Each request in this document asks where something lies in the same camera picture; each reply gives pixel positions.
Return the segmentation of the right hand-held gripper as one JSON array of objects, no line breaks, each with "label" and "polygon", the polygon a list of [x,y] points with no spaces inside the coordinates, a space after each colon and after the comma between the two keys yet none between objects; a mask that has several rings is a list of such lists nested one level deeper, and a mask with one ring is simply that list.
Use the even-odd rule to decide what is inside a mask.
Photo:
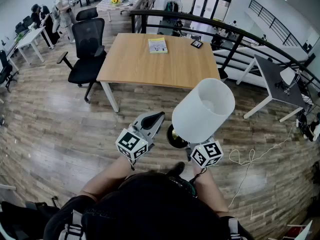
[{"label": "right hand-held gripper", "polygon": [[224,155],[218,140],[208,139],[201,143],[188,142],[188,161],[195,162],[201,169],[215,165]]}]

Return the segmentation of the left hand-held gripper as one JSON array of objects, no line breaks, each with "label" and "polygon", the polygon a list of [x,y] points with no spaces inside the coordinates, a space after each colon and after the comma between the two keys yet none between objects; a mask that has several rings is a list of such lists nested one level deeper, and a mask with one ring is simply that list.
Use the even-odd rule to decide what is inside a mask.
[{"label": "left hand-held gripper", "polygon": [[149,151],[164,123],[165,113],[141,114],[117,138],[117,150],[128,160],[137,160]]}]

